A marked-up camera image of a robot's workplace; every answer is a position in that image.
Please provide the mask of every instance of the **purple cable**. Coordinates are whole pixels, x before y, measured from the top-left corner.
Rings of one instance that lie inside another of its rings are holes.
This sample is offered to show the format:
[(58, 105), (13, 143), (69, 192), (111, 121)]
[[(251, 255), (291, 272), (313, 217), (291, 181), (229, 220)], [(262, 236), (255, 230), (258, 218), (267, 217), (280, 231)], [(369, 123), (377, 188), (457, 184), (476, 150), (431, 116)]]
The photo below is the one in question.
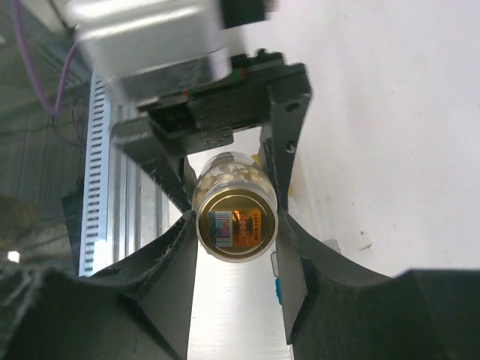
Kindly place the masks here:
[(27, 46), (27, 37), (22, 27), (22, 8), (20, 0), (11, 0), (12, 5), (12, 18), (13, 18), (13, 29), (15, 31), (16, 42), (20, 50), (20, 55), (22, 56), (23, 63), (27, 70), (28, 77), (30, 78), (31, 84), (35, 93), (40, 100), (40, 104), (49, 114), (56, 116), (60, 112), (62, 106), (63, 95), (65, 92), (65, 84), (67, 82), (68, 68), (70, 63), (74, 58), (75, 52), (77, 50), (77, 43), (73, 43), (70, 51), (67, 54), (63, 69), (61, 70), (60, 82), (58, 84), (58, 94), (55, 102), (55, 106), (52, 106), (47, 95), (45, 94), (44, 87), (40, 81), (40, 77), (35, 70), (33, 64), (32, 55), (30, 54), (29, 48)]

